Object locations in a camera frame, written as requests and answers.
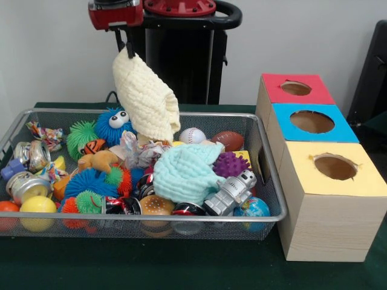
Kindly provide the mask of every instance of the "white wall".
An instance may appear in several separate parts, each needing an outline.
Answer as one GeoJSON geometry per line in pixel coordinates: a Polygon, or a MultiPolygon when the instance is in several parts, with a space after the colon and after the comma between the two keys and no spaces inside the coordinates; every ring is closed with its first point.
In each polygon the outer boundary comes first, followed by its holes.
{"type": "MultiPolygon", "coordinates": [[[[0,135],[38,101],[101,102],[114,89],[113,33],[96,31],[87,0],[0,0],[0,135]]],[[[316,73],[346,113],[385,0],[232,0],[221,103],[254,105],[261,73],[316,73]]]]}

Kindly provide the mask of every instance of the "purple spiky ball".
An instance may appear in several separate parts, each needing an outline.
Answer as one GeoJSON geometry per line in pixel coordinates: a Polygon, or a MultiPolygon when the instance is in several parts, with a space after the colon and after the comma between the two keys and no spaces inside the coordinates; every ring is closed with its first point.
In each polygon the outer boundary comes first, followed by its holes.
{"type": "Polygon", "coordinates": [[[224,178],[237,177],[243,170],[249,169],[250,163],[242,156],[236,157],[233,152],[221,153],[213,164],[213,171],[224,178]]]}

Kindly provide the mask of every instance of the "light yellow cloth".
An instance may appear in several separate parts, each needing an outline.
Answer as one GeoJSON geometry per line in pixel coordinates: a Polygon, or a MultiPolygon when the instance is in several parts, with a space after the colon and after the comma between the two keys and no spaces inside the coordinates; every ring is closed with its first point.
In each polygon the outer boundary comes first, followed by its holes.
{"type": "Polygon", "coordinates": [[[136,54],[122,49],[113,62],[118,97],[128,112],[140,144],[168,141],[180,130],[179,107],[174,92],[136,54]]]}

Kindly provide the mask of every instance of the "wooden box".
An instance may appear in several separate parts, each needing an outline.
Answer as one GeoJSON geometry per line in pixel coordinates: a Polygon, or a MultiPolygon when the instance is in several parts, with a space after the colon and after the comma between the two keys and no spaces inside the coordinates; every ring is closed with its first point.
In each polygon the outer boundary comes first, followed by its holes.
{"type": "Polygon", "coordinates": [[[285,140],[359,142],[336,105],[273,104],[267,137],[277,170],[285,140]]]}
{"type": "Polygon", "coordinates": [[[263,74],[255,114],[267,129],[272,103],[335,104],[317,75],[263,74]]]}
{"type": "Polygon", "coordinates": [[[387,185],[360,144],[287,141],[279,177],[287,260],[365,260],[387,210],[387,185]]]}

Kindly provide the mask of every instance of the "metal basket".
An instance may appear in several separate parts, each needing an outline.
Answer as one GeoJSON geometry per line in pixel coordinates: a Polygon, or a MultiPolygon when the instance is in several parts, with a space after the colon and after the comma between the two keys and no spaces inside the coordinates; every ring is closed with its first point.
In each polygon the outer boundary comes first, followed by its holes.
{"type": "MultiPolygon", "coordinates": [[[[12,158],[13,149],[20,141],[32,141],[33,137],[25,126],[31,120],[42,127],[63,128],[69,133],[70,126],[79,120],[97,120],[101,110],[78,109],[31,109],[19,114],[3,139],[0,141],[1,167],[12,158]]],[[[252,168],[257,176],[257,196],[269,206],[270,217],[214,217],[214,216],[150,216],[120,214],[63,214],[63,213],[18,213],[0,212],[0,236],[36,237],[123,237],[123,238],[172,238],[172,239],[241,239],[263,240],[275,222],[287,214],[287,207],[268,145],[262,121],[252,114],[181,113],[181,130],[200,128],[208,138],[221,131],[235,131],[244,136],[244,150],[248,150],[252,168]],[[31,232],[22,221],[32,225],[47,223],[47,230],[31,232]],[[87,224],[82,229],[70,229],[68,221],[87,224]]],[[[65,157],[67,171],[76,168],[66,148],[51,154],[65,157]]],[[[9,200],[5,181],[0,179],[0,200],[9,200]]]]}

